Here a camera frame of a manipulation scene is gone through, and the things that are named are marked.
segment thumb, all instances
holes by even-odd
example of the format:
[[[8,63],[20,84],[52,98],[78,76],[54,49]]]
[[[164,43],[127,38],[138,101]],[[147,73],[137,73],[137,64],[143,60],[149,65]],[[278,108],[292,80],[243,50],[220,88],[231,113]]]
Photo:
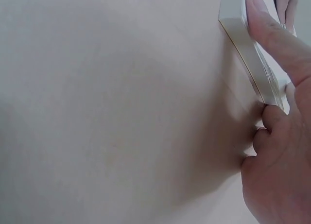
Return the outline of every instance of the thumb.
[[[263,0],[246,0],[249,33],[280,64],[297,87],[311,77],[311,49],[283,29]]]

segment gold edge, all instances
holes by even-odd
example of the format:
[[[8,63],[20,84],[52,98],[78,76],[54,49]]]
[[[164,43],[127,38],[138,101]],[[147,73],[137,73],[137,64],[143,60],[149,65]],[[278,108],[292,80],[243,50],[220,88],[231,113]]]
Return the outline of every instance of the gold edge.
[[[256,84],[256,81],[255,81],[255,79],[254,79],[254,76],[252,75],[252,73],[251,73],[251,71],[249,70],[249,68],[248,68],[248,66],[247,66],[247,64],[246,64],[246,62],[245,62],[245,60],[244,60],[243,57],[242,57],[241,52],[239,51],[239,49],[237,48],[237,46],[236,46],[235,43],[233,42],[233,40],[232,40],[232,38],[230,37],[230,35],[229,35],[228,31],[226,30],[225,26],[222,24],[222,22],[221,22],[220,20],[218,20],[218,21],[220,22],[221,26],[222,26],[223,29],[225,30],[225,33],[227,34],[227,36],[229,37],[230,41],[232,42],[232,44],[234,45],[235,49],[237,50],[238,54],[240,55],[240,58],[242,59],[242,61],[243,61],[244,65],[245,65],[245,67],[246,67],[246,69],[247,69],[247,71],[248,71],[250,77],[252,78],[252,80],[253,80],[253,82],[254,82],[254,84],[255,84],[255,87],[256,87],[256,89],[257,89],[257,91],[258,91],[258,93],[259,93],[259,95],[260,95],[260,97],[261,97],[263,103],[266,103],[266,102],[264,101],[264,98],[263,98],[263,96],[262,96],[262,94],[261,94],[259,88],[258,88],[258,85]]]

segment white wall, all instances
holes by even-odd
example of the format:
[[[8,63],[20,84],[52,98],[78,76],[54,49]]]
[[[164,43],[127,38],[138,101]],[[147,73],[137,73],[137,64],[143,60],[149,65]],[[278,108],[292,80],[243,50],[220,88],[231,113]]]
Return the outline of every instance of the white wall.
[[[299,0],[295,27],[298,37],[311,46],[311,0]]]
[[[256,223],[258,100],[219,4],[0,0],[0,223]]]

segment hand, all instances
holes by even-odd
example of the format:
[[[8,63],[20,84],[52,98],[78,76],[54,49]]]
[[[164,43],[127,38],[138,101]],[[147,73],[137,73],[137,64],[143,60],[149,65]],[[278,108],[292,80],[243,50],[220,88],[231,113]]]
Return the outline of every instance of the hand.
[[[294,33],[294,18],[298,0],[276,0],[277,14],[281,24],[286,24],[286,29]]]
[[[311,48],[282,29],[262,0],[246,0],[250,35],[277,60],[293,84],[290,113],[267,106],[265,128],[242,164],[244,200],[262,224],[311,223]]]

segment finger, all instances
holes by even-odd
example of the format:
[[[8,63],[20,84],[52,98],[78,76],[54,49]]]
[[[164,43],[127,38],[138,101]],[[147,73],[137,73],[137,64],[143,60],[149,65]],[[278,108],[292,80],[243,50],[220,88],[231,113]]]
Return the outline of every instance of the finger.
[[[290,0],[276,0],[276,9],[281,24],[286,23],[286,9]]]
[[[297,5],[298,0],[290,0],[286,9],[286,29],[292,34],[294,33],[294,18]]]
[[[268,14],[263,0],[246,0],[246,7],[250,35],[288,73],[295,87],[311,78],[311,49]]]
[[[295,87],[292,83],[289,83],[285,89],[288,104],[290,105],[290,112],[298,111],[295,100]]]
[[[244,159],[244,162],[242,163],[242,182],[246,181],[246,178],[248,175],[253,174],[253,164],[256,160],[255,156],[249,156],[246,159]]]
[[[269,137],[270,137],[270,132],[266,128],[261,128],[256,132],[254,136],[254,140],[253,140],[253,146],[257,154],[267,144]]]
[[[272,132],[274,125],[284,116],[286,114],[278,106],[266,106],[262,114],[263,125]]]

